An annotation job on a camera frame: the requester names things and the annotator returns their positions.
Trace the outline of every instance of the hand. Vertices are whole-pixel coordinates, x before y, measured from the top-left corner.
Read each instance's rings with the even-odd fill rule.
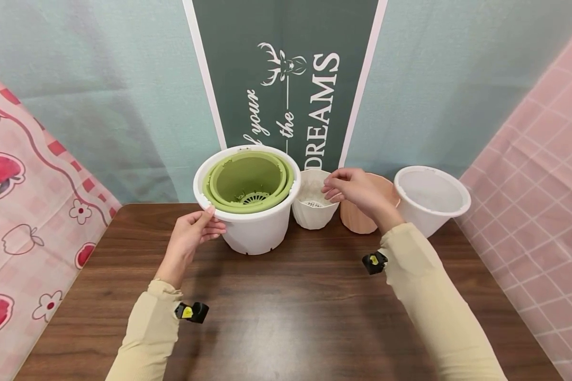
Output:
[[[348,200],[375,222],[382,234],[404,220],[394,205],[375,188],[360,168],[339,168],[326,177],[322,193],[331,202]]]
[[[215,208],[211,206],[205,212],[189,213],[175,221],[165,257],[155,278],[173,285],[175,289],[181,288],[184,271],[193,261],[197,247],[227,232],[226,225],[214,217],[214,211]]]

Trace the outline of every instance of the black clip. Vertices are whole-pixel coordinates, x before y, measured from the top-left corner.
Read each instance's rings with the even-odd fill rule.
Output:
[[[181,303],[177,306],[174,312],[175,316],[179,319],[201,324],[203,320],[205,320],[205,316],[208,314],[209,310],[209,306],[201,302],[194,302],[193,306]]]
[[[378,251],[362,258],[362,264],[367,268],[369,275],[381,273],[387,263],[388,258]]]

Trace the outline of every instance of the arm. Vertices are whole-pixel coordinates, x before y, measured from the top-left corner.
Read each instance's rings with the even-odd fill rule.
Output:
[[[178,218],[168,249],[155,279],[138,298],[127,332],[106,381],[163,380],[168,357],[178,340],[179,291],[186,267],[197,246],[225,233],[225,224],[213,217],[214,209]]]
[[[403,303],[442,380],[506,380],[494,350],[458,293],[430,242],[367,180],[362,169],[341,168],[322,191],[347,199],[375,221],[388,258],[387,284]]]

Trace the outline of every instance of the drainage grate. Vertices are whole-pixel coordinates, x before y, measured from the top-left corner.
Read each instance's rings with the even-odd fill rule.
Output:
[[[318,201],[303,201],[304,204],[309,205],[312,208],[323,208],[325,207],[324,205],[320,204]]]
[[[255,204],[257,202],[261,202],[262,200],[265,200],[267,197],[269,197],[269,193],[254,192],[254,193],[246,194],[246,196],[244,196],[241,200],[239,200],[239,202],[241,202],[242,204],[245,204],[245,205]]]

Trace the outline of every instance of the pink fabric backdrop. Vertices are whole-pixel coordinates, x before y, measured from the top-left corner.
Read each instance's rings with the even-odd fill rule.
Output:
[[[463,232],[572,380],[572,40],[462,182]]]
[[[0,84],[0,380],[15,376],[120,206]]]

